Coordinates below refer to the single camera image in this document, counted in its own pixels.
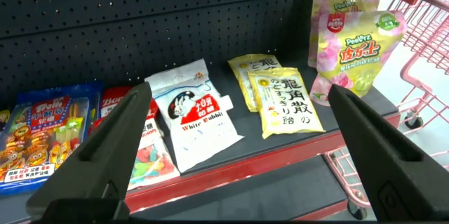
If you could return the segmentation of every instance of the plastic packaging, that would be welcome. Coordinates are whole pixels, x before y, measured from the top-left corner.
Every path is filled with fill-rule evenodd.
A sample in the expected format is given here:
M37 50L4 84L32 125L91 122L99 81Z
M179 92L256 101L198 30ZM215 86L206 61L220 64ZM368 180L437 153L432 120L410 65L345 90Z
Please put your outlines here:
M262 137L271 134L324 132L296 68L248 73L262 120Z
M132 88L131 86L119 86L106 89L103 92L100 117L106 117Z
M323 14L376 11L379 0L313 0L311 8L309 60L310 67L316 67L318 50L318 25Z
M145 81L170 129L180 172L242 139L222 106L203 59Z
M364 96L407 30L398 11L335 13L319 23L318 75L311 99L329 106L332 84Z
M0 194L36 189L86 137L98 84L18 94L0 137Z
M128 190L152 185L180 175L163 142L155 117L157 105L152 100L140 139Z
M248 78L248 72L274 69L282 67L281 64L276 59L276 56L264 54L242 55L229 60L228 63L236 75L237 81L239 81L239 86L243 93L243 97L245 98L246 106L250 112L257 112L257 106Z

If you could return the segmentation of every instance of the pink candy bag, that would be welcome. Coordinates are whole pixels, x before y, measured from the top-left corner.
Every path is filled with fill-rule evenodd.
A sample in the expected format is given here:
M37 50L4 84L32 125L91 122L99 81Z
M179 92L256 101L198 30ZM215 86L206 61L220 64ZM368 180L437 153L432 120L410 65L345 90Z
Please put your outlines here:
M320 16L329 13L376 11L378 6L379 0L314 0L311 9L309 59L307 64L310 67L316 67Z

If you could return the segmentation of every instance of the red shelf trim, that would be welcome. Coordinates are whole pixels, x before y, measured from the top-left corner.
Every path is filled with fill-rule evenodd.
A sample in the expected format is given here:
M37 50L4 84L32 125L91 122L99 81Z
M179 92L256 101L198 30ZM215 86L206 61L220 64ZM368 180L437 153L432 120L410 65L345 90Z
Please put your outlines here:
M386 119L397 127L400 116L393 114ZM129 192L125 202L131 213L134 213L295 164L343 145L344 140L340 131L325 133L305 143L289 145L279 150Z

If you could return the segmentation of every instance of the yellow candy bag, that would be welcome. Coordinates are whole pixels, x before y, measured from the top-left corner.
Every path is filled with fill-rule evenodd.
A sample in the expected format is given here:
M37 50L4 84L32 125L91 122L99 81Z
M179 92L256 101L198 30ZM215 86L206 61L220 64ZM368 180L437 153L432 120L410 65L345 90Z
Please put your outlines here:
M262 119L262 137L271 134L324 132L296 68L248 73Z
M376 11L379 0L313 0L311 8L309 60L310 67L316 67L318 49L318 22L323 14Z
M248 72L258 70L269 70L277 67L282 67L274 55L264 54L248 54L236 57L228 61L232 71L239 81L240 89L245 98L246 106L251 112L257 112L257 107L254 101L253 90L251 89Z
M319 22L318 64L310 98L329 106L332 84L364 96L407 30L398 11L334 13Z

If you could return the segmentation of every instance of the cart wheel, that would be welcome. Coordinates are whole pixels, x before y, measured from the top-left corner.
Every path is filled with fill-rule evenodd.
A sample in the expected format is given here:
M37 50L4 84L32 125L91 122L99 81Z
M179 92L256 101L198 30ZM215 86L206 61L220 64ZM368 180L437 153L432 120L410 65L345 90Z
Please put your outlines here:
M417 129L420 126L422 126L424 124L424 122L422 121L421 117L416 117L415 122L413 122L413 124L410 124L409 121L406 121L406 126L410 129Z
M357 220L364 220L368 215L365 208L361 208L354 204L352 201L348 201L348 211Z

